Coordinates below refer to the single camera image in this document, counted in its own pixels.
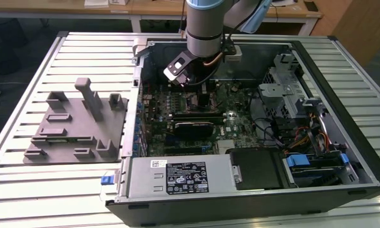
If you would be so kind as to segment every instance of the table leg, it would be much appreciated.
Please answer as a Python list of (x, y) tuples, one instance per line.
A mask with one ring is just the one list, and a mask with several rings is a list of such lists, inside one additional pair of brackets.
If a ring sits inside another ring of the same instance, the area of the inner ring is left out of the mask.
[(40, 20), (40, 23), (43, 24), (44, 28), (49, 26), (49, 19), (40, 18), (39, 20)]
[(132, 25), (132, 32), (140, 33), (140, 15), (132, 15), (129, 17), (131, 19), (131, 25)]
[(317, 18), (308, 18), (299, 32), (299, 36), (309, 36), (312, 29), (316, 26)]

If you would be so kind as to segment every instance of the gray fixture plate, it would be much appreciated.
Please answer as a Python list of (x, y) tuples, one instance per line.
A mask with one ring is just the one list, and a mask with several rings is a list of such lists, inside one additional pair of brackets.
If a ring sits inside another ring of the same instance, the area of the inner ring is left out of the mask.
[[(64, 113), (69, 113), (72, 120), (69, 122), (48, 122), (48, 117), (53, 114), (60, 114), (59, 109), (56, 112), (52, 108), (48, 108), (45, 117), (40, 123), (37, 129), (37, 136), (43, 129), (65, 129), (68, 137), (91, 137), (93, 136), (96, 140), (101, 140), (103, 144), (107, 146), (108, 140), (112, 141), (115, 150), (111, 152), (109, 156), (100, 156), (96, 150), (96, 142), (91, 144), (79, 144), (76, 142), (71, 143), (49, 143), (47, 145), (40, 145), (39, 148), (47, 153), (47, 156), (41, 158), (29, 159), (24, 158), (24, 163), (97, 163), (97, 162), (115, 162), (119, 156), (119, 146), (123, 135), (123, 127), (125, 120), (127, 108), (123, 110), (111, 110), (111, 105), (108, 103), (108, 98), (101, 98), (101, 113), (104, 120), (96, 122), (89, 110), (83, 104), (84, 99), (69, 98), (68, 101), (63, 101)], [(124, 107), (127, 107), (128, 100), (123, 98)], [(89, 148), (92, 151), (92, 156), (88, 158), (77, 158), (75, 156), (75, 148)], [(28, 150), (37, 149), (35, 144), (31, 144)]]

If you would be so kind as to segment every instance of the warning label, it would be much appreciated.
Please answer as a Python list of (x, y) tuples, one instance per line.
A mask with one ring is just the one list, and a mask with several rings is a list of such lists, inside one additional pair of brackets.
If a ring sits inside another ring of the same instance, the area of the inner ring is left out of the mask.
[(169, 195), (208, 192), (204, 162), (167, 164), (165, 173), (165, 192)]

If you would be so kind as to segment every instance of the gray floor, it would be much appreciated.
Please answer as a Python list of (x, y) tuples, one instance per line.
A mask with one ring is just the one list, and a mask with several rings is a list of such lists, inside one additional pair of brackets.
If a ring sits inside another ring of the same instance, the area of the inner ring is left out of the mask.
[[(29, 44), (14, 51), (22, 63), (22, 69), (5, 76), (0, 76), (0, 83), (17, 82), (21, 84), (0, 84), (0, 131), (5, 125), (17, 101), (24, 93), (27, 84), (33, 77), (37, 67), (48, 52), (59, 31), (80, 32), (132, 32), (128, 20), (65, 20), (51, 19), (49, 27), (44, 28), (39, 19), (21, 19)], [(172, 21), (169, 26), (161, 22), (141, 21), (143, 32), (177, 32), (179, 22)], [(367, 72), (380, 85), (380, 52), (365, 67)]]

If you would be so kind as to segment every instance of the aluminum extrusion table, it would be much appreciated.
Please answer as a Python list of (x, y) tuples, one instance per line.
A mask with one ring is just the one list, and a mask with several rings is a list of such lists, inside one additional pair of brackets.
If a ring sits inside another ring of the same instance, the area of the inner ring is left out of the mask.
[[(345, 52), (327, 37), (235, 35), (235, 39), (299, 40), (305, 47), (336, 95), (380, 156), (380, 88)], [(64, 90), (79, 97), (73, 83), (89, 77), (100, 97), (120, 93), (136, 105), (137, 91), (131, 87), (139, 70), (132, 64), (136, 39), (179, 38), (177, 34), (69, 33), (57, 37), (31, 81), (20, 103), (0, 134), (0, 227), (123, 228), (123, 221), (108, 211), (103, 200), (112, 198), (116, 186), (100, 186), (100, 177), (119, 163), (76, 165), (22, 164), (48, 105), (49, 91)], [(127, 123), (124, 133), (133, 127)], [(327, 213), (167, 227), (380, 227), (380, 196), (353, 201)]]

